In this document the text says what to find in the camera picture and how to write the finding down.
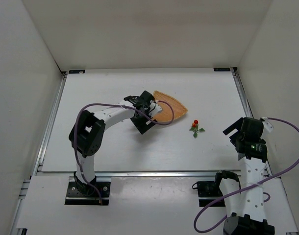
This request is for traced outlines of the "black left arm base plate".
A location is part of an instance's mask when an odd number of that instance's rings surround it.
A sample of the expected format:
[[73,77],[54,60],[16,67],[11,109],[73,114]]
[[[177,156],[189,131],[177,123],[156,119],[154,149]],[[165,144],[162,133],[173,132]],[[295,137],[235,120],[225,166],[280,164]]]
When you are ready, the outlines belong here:
[[101,198],[93,187],[71,179],[68,182],[65,205],[108,206],[111,182],[96,181],[95,187],[99,190]]

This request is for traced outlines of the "fake cherry tomato sprig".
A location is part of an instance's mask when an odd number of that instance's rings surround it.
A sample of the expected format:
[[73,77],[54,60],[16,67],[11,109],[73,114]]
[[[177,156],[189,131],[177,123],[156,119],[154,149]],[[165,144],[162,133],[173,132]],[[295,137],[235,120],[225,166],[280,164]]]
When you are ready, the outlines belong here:
[[193,137],[194,137],[194,139],[196,139],[198,137],[199,133],[205,132],[205,129],[204,128],[200,128],[199,127],[199,121],[197,119],[195,119],[192,122],[189,131],[193,133]]

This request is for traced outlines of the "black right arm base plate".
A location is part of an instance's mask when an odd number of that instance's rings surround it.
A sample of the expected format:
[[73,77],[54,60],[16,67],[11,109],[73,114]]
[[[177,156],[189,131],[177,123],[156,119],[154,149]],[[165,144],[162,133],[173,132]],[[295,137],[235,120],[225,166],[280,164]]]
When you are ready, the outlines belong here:
[[205,207],[223,195],[219,187],[211,181],[197,181],[192,185],[192,189],[198,192],[199,207]]

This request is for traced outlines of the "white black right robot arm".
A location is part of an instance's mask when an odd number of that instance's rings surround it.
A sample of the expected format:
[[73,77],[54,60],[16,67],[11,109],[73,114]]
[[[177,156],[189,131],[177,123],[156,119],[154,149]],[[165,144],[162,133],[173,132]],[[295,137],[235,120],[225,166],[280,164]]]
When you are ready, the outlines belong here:
[[221,170],[215,176],[214,185],[226,196],[224,204],[227,218],[225,235],[273,235],[275,228],[268,224],[264,209],[264,178],[267,162],[266,142],[261,138],[263,122],[242,117],[226,128],[230,141],[238,153],[241,176]]

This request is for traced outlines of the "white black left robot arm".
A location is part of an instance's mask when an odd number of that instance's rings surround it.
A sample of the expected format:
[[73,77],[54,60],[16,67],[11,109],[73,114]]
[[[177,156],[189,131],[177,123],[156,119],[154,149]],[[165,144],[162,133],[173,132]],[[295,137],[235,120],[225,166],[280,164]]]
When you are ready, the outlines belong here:
[[92,103],[83,107],[69,134],[75,153],[77,190],[86,197],[101,198],[94,171],[94,155],[100,149],[107,129],[129,119],[144,134],[156,124],[153,117],[161,111],[162,107],[147,91],[140,96],[127,96],[118,104]]

